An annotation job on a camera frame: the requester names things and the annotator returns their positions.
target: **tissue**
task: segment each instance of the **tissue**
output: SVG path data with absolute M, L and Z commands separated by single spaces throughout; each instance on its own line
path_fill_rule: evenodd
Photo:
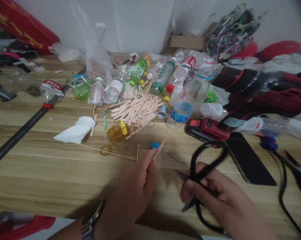
M 80 117 L 72 126 L 54 137 L 57 141 L 81 143 L 85 135 L 95 126 L 96 122 L 87 116 Z

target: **blue bottle cap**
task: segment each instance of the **blue bottle cap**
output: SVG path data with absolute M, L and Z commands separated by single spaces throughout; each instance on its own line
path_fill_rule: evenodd
M 150 145 L 150 149 L 153 149 L 153 148 L 159 148 L 159 143 L 158 142 L 152 142 L 151 145 Z

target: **green bottle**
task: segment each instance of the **green bottle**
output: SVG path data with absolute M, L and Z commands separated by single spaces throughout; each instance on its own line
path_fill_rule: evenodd
M 212 86 L 210 85 L 209 90 L 208 90 L 208 94 L 206 99 L 204 100 L 205 103 L 214 103 L 214 102 L 218 102 L 218 97 L 214 91 L 214 89 L 212 88 Z
M 72 90 L 72 93 L 74 94 L 74 96 L 80 100 L 80 101 L 84 101 L 87 100 L 90 96 L 90 89 L 91 86 L 95 83 L 96 81 L 88 81 L 88 82 L 84 82 L 83 84 L 79 85 L 78 87 L 74 88 Z
M 156 80 L 150 87 L 150 91 L 152 92 L 152 94 L 158 96 L 163 92 L 171 75 L 173 75 L 173 72 L 175 71 L 175 66 L 176 66 L 175 63 L 176 63 L 176 58 L 173 57 L 170 61 L 164 64 Z
M 134 86 L 136 83 L 139 83 L 141 77 L 143 76 L 146 68 L 150 65 L 150 63 L 151 57 L 149 55 L 145 55 L 137 61 L 135 69 L 130 74 L 130 85 Z

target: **wristwatch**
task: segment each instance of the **wristwatch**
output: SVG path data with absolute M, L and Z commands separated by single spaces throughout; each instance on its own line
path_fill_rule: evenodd
M 84 219 L 81 222 L 82 240 L 95 240 L 93 234 L 94 225 L 97 222 L 97 219 L 100 217 L 101 212 L 103 211 L 105 202 L 106 200 L 104 198 L 100 198 L 84 216 Z

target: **red chair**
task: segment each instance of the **red chair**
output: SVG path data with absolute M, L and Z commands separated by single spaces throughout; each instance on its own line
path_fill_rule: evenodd
M 20 240 L 36 232 L 49 229 L 54 224 L 55 217 L 36 215 L 26 225 L 13 229 L 13 221 L 8 220 L 0 225 L 0 240 Z
M 256 57 L 262 62 L 268 62 L 276 56 L 298 52 L 299 48 L 299 42 L 282 41 L 266 47 L 264 50 L 257 53 Z

